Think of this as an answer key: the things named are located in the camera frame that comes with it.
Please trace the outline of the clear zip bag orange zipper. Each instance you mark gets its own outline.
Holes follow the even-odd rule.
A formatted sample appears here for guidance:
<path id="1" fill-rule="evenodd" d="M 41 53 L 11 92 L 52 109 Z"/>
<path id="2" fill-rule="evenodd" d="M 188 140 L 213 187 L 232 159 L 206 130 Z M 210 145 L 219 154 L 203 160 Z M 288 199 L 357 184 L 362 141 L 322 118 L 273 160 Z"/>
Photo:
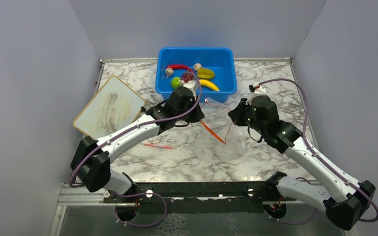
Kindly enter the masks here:
<path id="1" fill-rule="evenodd" d="M 252 131 L 252 136 L 246 127 L 234 125 L 228 113 L 235 105 L 220 103 L 211 98 L 206 98 L 200 103 L 201 111 L 205 118 L 200 122 L 201 130 L 206 135 L 212 148 L 219 159 L 233 161 L 248 154 L 251 148 L 258 146 L 259 136 Z"/>

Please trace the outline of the purple grape bunch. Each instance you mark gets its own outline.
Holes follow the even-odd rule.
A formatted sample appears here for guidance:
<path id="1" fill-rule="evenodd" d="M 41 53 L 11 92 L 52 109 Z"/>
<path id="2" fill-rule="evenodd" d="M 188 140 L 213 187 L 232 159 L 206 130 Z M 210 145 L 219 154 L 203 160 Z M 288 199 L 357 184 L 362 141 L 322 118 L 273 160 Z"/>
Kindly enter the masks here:
<path id="1" fill-rule="evenodd" d="M 193 80 L 195 77 L 195 73 L 190 71 L 190 70 L 187 70 L 186 72 L 184 72 L 182 75 L 181 75 L 181 81 L 185 84 L 187 83 L 188 81 L 190 80 Z"/>

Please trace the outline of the yellow green starfruit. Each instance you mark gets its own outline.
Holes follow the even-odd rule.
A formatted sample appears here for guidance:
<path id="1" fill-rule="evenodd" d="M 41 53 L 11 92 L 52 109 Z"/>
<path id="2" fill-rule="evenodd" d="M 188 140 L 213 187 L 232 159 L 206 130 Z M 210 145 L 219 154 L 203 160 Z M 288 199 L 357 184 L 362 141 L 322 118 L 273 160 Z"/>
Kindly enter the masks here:
<path id="1" fill-rule="evenodd" d="M 208 68 L 200 68 L 197 70 L 196 74 L 199 79 L 204 80 L 210 80 L 215 77 L 214 71 Z"/>

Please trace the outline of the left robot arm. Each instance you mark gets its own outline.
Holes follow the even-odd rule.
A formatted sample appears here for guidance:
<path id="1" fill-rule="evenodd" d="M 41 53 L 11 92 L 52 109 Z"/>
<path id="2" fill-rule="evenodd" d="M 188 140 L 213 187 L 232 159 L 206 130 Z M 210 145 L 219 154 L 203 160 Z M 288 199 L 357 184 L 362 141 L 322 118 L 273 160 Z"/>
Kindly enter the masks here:
<path id="1" fill-rule="evenodd" d="M 200 110 L 201 89 L 184 85 L 174 90 L 169 99 L 149 108 L 137 121 L 102 138 L 84 137 L 70 164 L 72 188 L 85 186 L 89 192 L 106 189 L 123 202 L 135 195 L 135 183 L 125 173 L 111 169 L 111 164 L 137 144 L 176 126 L 179 121 L 196 123 L 204 118 Z"/>

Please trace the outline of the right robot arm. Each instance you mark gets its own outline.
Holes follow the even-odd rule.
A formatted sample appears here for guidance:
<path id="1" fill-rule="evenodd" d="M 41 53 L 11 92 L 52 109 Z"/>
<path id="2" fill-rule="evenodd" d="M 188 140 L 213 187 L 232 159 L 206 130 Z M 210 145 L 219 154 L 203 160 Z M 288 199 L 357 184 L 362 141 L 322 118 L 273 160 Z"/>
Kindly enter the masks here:
<path id="1" fill-rule="evenodd" d="M 359 181 L 333 164 L 295 125 L 279 118 L 276 103 L 267 95 L 251 101 L 242 98 L 228 116 L 236 126 L 258 132 L 261 140 L 294 160 L 321 185 L 312 186 L 277 172 L 266 181 L 264 193 L 268 199 L 284 196 L 302 201 L 323 211 L 334 225 L 347 231 L 369 208 L 375 186 L 368 180 Z"/>

